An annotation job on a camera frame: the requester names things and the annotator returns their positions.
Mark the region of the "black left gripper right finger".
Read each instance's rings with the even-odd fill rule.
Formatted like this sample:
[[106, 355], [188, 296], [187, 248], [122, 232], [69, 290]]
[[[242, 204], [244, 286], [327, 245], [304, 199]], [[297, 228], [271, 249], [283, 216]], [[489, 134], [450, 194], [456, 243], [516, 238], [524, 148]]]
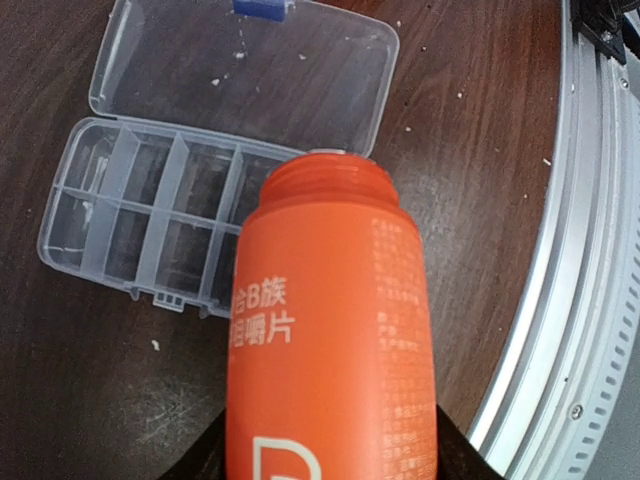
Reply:
[[437, 406], [437, 480], [503, 480]]

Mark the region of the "clear plastic pill organizer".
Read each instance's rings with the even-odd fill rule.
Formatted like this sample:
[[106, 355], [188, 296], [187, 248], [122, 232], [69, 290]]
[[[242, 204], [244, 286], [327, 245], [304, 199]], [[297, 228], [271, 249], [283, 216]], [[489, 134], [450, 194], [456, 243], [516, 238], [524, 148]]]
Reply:
[[369, 155], [400, 49], [315, 1], [118, 1], [37, 241], [60, 272], [227, 317], [236, 245], [281, 163]]

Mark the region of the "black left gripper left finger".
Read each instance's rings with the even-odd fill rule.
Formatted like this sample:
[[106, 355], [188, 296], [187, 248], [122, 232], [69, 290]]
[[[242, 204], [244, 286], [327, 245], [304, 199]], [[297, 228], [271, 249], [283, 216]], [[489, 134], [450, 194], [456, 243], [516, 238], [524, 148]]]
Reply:
[[224, 409], [187, 452], [159, 480], [224, 480], [226, 476]]

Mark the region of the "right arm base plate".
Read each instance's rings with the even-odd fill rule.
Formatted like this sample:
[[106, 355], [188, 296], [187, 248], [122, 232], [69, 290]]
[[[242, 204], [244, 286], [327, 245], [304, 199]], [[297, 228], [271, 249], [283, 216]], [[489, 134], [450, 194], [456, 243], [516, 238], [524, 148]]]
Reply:
[[639, 7], [632, 0], [571, 0], [570, 18], [576, 31], [607, 59], [626, 64], [623, 24], [625, 15]]

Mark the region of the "orange pill bottle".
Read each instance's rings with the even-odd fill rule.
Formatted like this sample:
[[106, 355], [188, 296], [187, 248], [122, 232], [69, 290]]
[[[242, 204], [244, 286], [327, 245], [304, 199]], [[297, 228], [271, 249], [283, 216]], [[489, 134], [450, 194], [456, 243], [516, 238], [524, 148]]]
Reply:
[[420, 233], [371, 160], [278, 167], [237, 244], [230, 479], [433, 479], [435, 373]]

